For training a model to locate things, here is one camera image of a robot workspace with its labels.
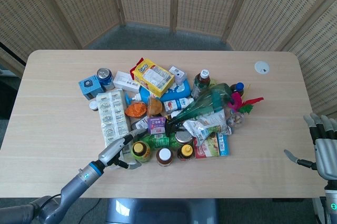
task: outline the purple packet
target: purple packet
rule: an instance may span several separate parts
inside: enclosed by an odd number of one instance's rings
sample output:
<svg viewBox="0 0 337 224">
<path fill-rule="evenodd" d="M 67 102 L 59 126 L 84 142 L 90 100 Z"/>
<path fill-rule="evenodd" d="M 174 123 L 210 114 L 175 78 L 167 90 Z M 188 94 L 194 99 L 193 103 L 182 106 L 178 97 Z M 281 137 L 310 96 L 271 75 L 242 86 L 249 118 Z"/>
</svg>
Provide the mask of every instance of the purple packet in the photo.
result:
<svg viewBox="0 0 337 224">
<path fill-rule="evenodd" d="M 151 117 L 147 119 L 150 134 L 165 133 L 165 117 Z"/>
</svg>

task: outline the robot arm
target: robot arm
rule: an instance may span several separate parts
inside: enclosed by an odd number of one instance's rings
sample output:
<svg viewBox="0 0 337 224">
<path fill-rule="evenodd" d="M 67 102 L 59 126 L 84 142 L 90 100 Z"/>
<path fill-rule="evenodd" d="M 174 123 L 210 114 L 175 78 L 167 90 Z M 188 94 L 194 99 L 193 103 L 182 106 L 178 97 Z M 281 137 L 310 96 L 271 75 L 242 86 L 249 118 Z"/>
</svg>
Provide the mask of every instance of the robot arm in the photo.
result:
<svg viewBox="0 0 337 224">
<path fill-rule="evenodd" d="M 121 160 L 120 151 L 132 140 L 146 132 L 145 129 L 137 129 L 123 138 L 120 138 L 107 146 L 99 155 L 97 161 L 90 162 L 61 190 L 61 202 L 50 196 L 39 198 L 30 204 L 19 207 L 0 209 L 0 223 L 26 224 L 37 217 L 40 223 L 60 223 L 69 207 L 104 173 L 104 168 L 115 164 L 126 169 L 135 169 L 139 163 L 129 165 Z"/>
</svg>

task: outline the white cardboard box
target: white cardboard box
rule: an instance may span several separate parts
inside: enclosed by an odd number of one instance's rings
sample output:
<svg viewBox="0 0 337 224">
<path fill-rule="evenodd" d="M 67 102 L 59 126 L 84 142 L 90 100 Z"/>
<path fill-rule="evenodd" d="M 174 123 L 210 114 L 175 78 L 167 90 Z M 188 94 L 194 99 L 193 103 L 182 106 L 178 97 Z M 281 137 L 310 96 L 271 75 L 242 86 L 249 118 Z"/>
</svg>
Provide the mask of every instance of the white cardboard box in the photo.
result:
<svg viewBox="0 0 337 224">
<path fill-rule="evenodd" d="M 134 93 L 139 93 L 139 89 L 141 87 L 139 83 L 132 80 L 130 74 L 121 71 L 117 72 L 113 82 L 116 88 L 121 88 L 122 90 Z"/>
</svg>

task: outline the white bottle cap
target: white bottle cap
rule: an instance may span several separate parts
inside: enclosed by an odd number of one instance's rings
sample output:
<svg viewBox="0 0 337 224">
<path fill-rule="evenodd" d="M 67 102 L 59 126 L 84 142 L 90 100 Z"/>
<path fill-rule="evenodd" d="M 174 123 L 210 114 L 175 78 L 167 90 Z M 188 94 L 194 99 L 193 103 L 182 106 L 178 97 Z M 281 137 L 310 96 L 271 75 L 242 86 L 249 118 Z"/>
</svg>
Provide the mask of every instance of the white bottle cap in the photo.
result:
<svg viewBox="0 0 337 224">
<path fill-rule="evenodd" d="M 200 73 L 201 78 L 205 79 L 210 75 L 208 70 L 202 70 Z"/>
<path fill-rule="evenodd" d="M 169 149 L 160 149 L 159 158 L 163 161 L 167 161 L 171 158 L 171 152 Z"/>
<path fill-rule="evenodd" d="M 98 104 L 97 104 L 97 102 L 96 102 L 96 101 L 91 101 L 91 102 L 89 103 L 89 108 L 90 108 L 91 110 L 93 110 L 93 111 L 97 111 L 97 110 L 98 110 Z"/>
<path fill-rule="evenodd" d="M 141 100 L 142 100 L 141 94 L 140 94 L 140 93 L 137 93 L 137 94 L 135 95 L 135 97 L 134 97 L 132 100 L 134 100 L 134 101 L 141 101 Z"/>
</svg>

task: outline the blue packaging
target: blue packaging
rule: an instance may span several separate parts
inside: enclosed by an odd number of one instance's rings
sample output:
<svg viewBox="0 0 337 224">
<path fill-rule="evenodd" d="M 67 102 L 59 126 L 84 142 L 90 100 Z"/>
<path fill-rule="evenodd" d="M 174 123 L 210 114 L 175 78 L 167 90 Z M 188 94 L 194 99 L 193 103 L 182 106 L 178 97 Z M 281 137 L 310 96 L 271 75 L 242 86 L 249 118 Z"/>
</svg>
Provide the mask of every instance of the blue packaging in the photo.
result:
<svg viewBox="0 0 337 224">
<path fill-rule="evenodd" d="M 228 147 L 228 142 L 227 142 L 227 135 L 226 134 L 221 134 L 217 133 L 217 144 L 219 146 L 219 155 L 230 155 L 230 149 Z"/>
<path fill-rule="evenodd" d="M 78 82 L 82 94 L 86 99 L 90 100 L 97 96 L 97 94 L 104 93 L 103 88 L 96 75 L 90 76 Z"/>
<path fill-rule="evenodd" d="M 183 84 L 177 85 L 173 83 L 172 86 L 162 95 L 160 101 L 170 101 L 175 99 L 186 98 L 191 95 L 191 89 L 188 80 L 186 79 Z M 132 101 L 142 101 L 147 104 L 148 96 L 150 96 L 150 92 L 141 87 L 139 90 L 139 94 L 137 94 L 133 99 L 130 99 L 127 95 L 125 95 L 127 105 L 130 105 Z"/>
</svg>

